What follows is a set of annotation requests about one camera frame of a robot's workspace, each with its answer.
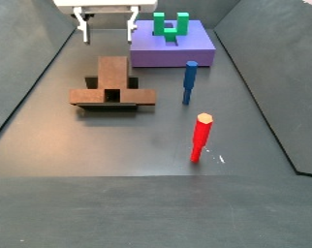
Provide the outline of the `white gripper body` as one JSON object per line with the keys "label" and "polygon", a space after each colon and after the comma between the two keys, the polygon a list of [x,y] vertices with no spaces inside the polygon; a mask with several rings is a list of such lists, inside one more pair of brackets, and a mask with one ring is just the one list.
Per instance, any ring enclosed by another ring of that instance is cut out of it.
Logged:
{"label": "white gripper body", "polygon": [[152,13],[157,0],[53,0],[64,14]]}

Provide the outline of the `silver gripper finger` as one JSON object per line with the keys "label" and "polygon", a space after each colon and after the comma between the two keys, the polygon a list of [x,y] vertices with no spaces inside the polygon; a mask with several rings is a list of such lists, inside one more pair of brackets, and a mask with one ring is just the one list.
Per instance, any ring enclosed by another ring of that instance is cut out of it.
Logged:
{"label": "silver gripper finger", "polygon": [[137,6],[131,6],[131,18],[127,21],[127,41],[128,44],[132,43],[132,33],[136,30],[136,18],[137,18],[137,13],[139,13],[139,7]]}
{"label": "silver gripper finger", "polygon": [[89,43],[89,25],[88,25],[87,14],[81,7],[73,8],[73,14],[78,21],[77,29],[83,32],[83,42],[88,44]]}

